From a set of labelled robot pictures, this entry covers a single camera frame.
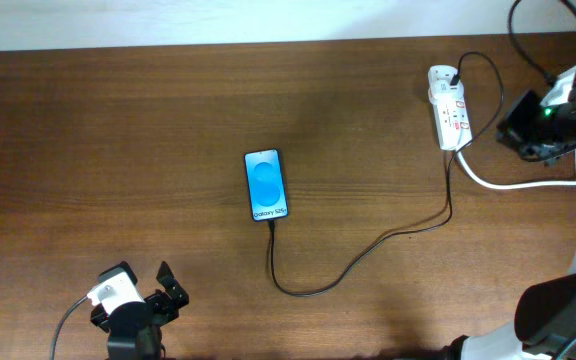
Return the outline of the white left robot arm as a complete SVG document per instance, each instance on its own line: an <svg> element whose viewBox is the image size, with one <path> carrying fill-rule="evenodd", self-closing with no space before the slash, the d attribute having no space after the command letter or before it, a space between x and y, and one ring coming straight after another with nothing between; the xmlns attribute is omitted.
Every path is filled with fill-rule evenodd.
<svg viewBox="0 0 576 360"><path fill-rule="evenodd" d="M110 359L162 359L161 328L179 317L189 295L163 261L156 275L162 286L149 296L137 289L137 277L125 261L105 270L88 293L90 322L108 334Z"/></svg>

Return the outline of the blue Galaxy smartphone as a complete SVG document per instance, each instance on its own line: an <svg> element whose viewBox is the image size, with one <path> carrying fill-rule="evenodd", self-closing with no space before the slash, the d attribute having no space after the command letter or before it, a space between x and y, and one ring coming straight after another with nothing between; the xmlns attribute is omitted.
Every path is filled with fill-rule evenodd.
<svg viewBox="0 0 576 360"><path fill-rule="evenodd" d="M270 221L289 214L280 153L277 149L244 155L252 218Z"/></svg>

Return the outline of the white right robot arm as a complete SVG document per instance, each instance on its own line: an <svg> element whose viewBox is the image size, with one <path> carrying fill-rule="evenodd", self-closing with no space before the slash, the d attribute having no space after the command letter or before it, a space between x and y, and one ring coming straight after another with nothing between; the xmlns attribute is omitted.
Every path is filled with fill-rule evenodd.
<svg viewBox="0 0 576 360"><path fill-rule="evenodd" d="M545 96L528 91L497 126L498 140L525 161L576 157L576 66ZM512 322L482 336L463 335L443 359L576 359L576 252L566 276L529 287Z"/></svg>

